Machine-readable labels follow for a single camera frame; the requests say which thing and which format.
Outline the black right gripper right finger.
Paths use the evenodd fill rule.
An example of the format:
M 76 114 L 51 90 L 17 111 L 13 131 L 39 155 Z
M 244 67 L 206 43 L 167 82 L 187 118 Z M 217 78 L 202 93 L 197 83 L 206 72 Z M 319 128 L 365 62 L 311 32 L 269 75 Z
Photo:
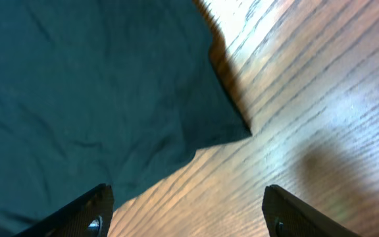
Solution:
M 273 237 L 359 237 L 275 184 L 265 188 L 262 211 Z

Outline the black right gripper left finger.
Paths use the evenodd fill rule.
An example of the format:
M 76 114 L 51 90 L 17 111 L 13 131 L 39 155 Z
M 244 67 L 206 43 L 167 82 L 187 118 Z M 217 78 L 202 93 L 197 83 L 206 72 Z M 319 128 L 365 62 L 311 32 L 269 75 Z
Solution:
M 111 186 L 100 184 L 15 237 L 107 237 L 113 205 Z

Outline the black shorts with white waistband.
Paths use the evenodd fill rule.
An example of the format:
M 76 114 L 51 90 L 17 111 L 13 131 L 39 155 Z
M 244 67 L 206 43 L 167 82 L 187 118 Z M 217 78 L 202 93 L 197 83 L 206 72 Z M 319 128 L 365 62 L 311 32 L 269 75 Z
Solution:
M 120 207 L 250 131 L 192 1 L 0 1 L 0 228 L 98 184 Z

